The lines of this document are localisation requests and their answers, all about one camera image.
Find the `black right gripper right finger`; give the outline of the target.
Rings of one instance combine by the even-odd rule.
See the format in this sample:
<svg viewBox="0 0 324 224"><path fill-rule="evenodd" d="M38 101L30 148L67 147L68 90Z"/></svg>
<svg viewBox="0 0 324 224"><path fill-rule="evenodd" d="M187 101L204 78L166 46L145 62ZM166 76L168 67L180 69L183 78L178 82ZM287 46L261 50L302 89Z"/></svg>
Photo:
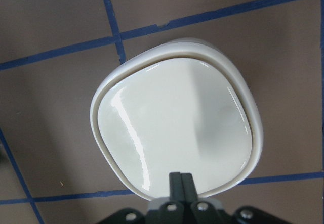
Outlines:
<svg viewBox="0 0 324 224"><path fill-rule="evenodd" d="M217 212L209 198L199 198L193 177L182 173L181 181L184 191L183 223L217 223Z"/></svg>

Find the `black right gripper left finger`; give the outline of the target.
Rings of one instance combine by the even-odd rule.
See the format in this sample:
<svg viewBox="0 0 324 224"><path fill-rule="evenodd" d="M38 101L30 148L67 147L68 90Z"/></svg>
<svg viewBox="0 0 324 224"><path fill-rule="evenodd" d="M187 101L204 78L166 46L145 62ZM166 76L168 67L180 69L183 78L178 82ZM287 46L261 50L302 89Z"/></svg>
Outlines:
<svg viewBox="0 0 324 224"><path fill-rule="evenodd" d="M183 223L183 189L181 174L169 174L170 196L159 208L159 223Z"/></svg>

